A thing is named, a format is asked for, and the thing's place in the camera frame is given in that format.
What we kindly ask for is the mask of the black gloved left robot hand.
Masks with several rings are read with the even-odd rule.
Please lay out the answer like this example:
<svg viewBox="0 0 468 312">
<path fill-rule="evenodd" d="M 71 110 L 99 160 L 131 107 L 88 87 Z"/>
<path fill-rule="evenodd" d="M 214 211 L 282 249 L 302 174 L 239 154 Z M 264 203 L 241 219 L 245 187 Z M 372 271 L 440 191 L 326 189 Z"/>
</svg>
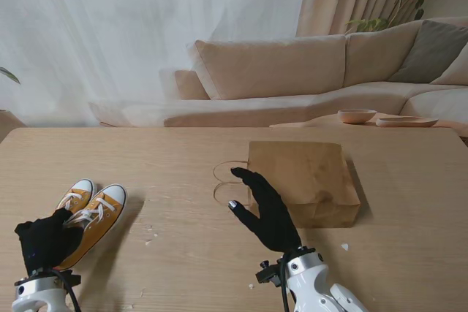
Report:
<svg viewBox="0 0 468 312">
<path fill-rule="evenodd" d="M 59 208 L 52 216 L 20 223 L 15 228 L 28 276 L 39 269 L 58 267 L 80 245 L 81 227 L 65 227 L 72 216 L 70 210 Z"/>
</svg>

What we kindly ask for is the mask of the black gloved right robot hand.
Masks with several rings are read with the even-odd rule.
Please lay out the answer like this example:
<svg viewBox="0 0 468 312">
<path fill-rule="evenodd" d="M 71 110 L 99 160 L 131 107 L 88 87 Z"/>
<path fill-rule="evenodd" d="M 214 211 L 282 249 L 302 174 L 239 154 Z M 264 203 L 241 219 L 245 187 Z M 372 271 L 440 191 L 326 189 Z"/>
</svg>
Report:
<svg viewBox="0 0 468 312">
<path fill-rule="evenodd" d="M 259 211 L 256 216 L 240 202 L 232 200 L 228 207 L 237 219 L 271 251 L 286 254 L 300 248 L 301 238 L 276 189 L 257 172 L 235 167 L 231 173 L 249 187 Z"/>
</svg>

